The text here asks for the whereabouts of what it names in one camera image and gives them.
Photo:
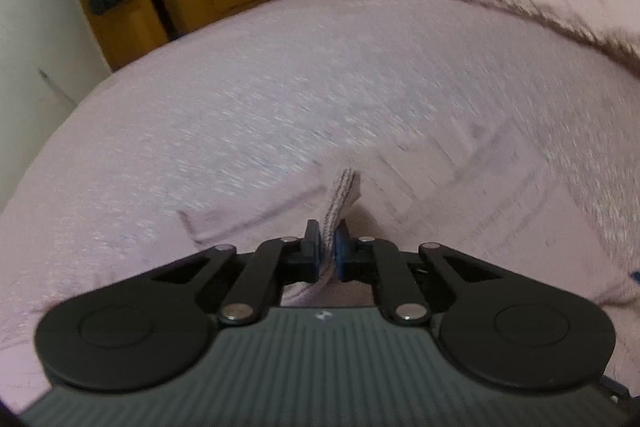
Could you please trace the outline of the pink knitted sweater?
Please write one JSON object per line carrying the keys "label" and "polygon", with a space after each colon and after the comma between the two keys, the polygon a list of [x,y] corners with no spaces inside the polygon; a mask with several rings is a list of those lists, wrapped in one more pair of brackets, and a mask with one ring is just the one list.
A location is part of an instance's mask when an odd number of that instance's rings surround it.
{"label": "pink knitted sweater", "polygon": [[598,305],[634,295],[548,161],[509,123],[477,139],[439,132],[340,150],[275,186],[217,195],[179,217],[203,247],[245,247],[308,219],[325,228],[345,220],[352,233],[402,249],[441,243]]}

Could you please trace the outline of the pink floral bed sheet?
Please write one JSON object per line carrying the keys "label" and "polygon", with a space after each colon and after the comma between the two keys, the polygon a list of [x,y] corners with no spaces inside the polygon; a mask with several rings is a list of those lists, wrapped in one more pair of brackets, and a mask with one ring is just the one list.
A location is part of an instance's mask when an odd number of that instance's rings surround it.
{"label": "pink floral bed sheet", "polygon": [[[180,220],[340,150],[514,124],[630,280],[639,266],[639,80],[591,46],[458,0],[279,0],[115,72],[1,216],[1,396],[47,390],[50,306],[203,248]],[[608,375],[639,388],[639,291],[605,306]]]}

